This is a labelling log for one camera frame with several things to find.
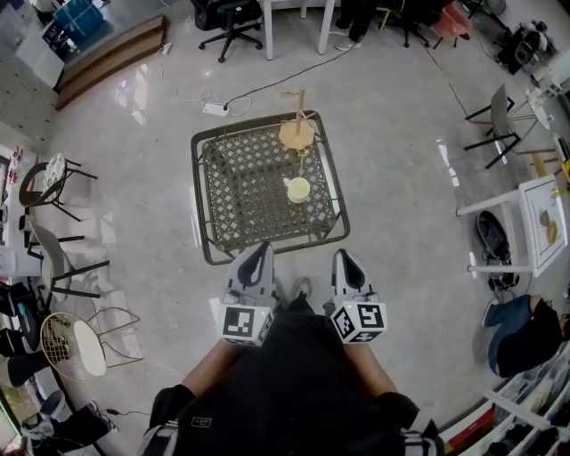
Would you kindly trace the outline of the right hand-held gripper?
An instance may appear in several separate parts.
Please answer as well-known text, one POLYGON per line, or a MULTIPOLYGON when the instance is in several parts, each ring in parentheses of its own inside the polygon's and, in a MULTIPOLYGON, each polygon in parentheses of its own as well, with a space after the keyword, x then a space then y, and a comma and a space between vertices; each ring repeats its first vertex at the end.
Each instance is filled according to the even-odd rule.
POLYGON ((332 286, 339 295, 323 309, 343 344, 369 344, 387 330, 386 304, 372 292, 364 263, 343 248, 333 256, 332 286), (357 292, 346 294, 347 284, 357 292))

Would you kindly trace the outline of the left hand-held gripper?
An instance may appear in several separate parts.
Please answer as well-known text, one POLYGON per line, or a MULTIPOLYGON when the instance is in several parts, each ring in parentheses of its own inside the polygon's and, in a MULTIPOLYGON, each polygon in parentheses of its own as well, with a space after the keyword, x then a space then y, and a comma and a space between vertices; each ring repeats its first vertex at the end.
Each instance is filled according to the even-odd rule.
POLYGON ((230 263, 225 295, 209 299, 221 339, 236 346, 264 343, 279 304, 273 275, 273 247, 267 241, 246 248, 230 263))

